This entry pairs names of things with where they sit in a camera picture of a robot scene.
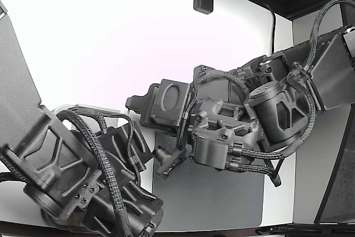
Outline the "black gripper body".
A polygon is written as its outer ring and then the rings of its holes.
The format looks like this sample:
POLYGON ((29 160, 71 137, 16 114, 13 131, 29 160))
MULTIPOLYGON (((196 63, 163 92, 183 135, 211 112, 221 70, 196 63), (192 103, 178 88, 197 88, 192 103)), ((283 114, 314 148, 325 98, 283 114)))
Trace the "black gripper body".
POLYGON ((162 79, 150 112, 154 123, 162 126, 164 131, 176 135, 189 91, 189 83, 162 79))

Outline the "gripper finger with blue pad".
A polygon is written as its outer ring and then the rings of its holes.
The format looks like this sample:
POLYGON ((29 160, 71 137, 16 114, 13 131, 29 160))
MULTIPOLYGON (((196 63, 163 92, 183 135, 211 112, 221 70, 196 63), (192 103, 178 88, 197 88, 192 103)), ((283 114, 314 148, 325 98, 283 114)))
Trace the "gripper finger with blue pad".
POLYGON ((155 100, 155 84, 150 85, 148 92, 143 95, 133 95, 126 100, 126 108, 140 115, 141 125, 153 125, 151 110, 155 100))

